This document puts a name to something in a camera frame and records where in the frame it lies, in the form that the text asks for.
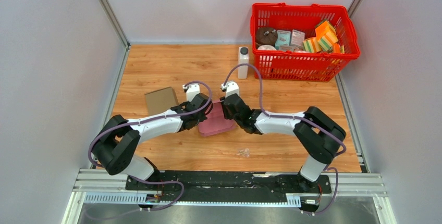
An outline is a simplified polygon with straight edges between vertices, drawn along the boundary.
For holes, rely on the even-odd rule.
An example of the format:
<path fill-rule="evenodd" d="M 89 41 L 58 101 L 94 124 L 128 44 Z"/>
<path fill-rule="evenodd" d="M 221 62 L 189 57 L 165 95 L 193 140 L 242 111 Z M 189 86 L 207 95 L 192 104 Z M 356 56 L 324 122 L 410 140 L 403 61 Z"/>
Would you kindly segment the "pink paper box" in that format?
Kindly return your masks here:
<path fill-rule="evenodd" d="M 199 133 L 203 137 L 228 132 L 236 127 L 234 120 L 224 118 L 220 100 L 213 102 L 213 109 L 206 117 L 206 120 L 198 124 Z"/>

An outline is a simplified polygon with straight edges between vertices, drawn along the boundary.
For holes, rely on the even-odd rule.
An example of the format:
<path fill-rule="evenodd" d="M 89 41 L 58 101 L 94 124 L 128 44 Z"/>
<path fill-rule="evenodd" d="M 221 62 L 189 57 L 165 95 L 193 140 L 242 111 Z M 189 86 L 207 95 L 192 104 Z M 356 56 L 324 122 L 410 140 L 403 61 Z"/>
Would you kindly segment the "brown cardboard box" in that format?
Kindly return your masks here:
<path fill-rule="evenodd" d="M 144 99 L 149 116 L 163 113 L 179 104 L 175 90 L 172 87 L 145 93 Z"/>

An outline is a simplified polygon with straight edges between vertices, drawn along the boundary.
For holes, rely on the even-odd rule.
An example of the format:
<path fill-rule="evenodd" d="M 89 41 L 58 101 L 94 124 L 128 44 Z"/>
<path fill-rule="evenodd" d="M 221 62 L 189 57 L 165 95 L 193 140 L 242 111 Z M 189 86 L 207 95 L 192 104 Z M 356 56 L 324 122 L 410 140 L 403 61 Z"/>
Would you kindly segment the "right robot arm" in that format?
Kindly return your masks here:
<path fill-rule="evenodd" d="M 324 169 L 346 151 L 345 130 L 317 107 L 295 114 L 268 113 L 251 109 L 237 94 L 220 100 L 224 117 L 234 120 L 246 133 L 290 135 L 300 141 L 308 153 L 297 174 L 297 185 L 302 192 L 316 188 Z"/>

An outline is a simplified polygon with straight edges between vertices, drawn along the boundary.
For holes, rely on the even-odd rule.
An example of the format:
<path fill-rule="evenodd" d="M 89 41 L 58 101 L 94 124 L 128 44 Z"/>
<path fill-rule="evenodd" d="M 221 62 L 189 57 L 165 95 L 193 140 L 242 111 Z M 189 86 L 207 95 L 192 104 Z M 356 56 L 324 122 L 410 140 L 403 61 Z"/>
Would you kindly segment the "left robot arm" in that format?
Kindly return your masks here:
<path fill-rule="evenodd" d="M 90 153 L 109 175 L 126 174 L 138 178 L 145 189 L 153 190 L 159 184 L 159 175 L 146 158 L 135 155 L 137 146 L 161 135 L 196 127 L 207 119 L 205 112 L 210 106 L 211 99 L 198 93 L 190 101 L 161 114 L 140 119 L 113 116 L 92 141 Z"/>

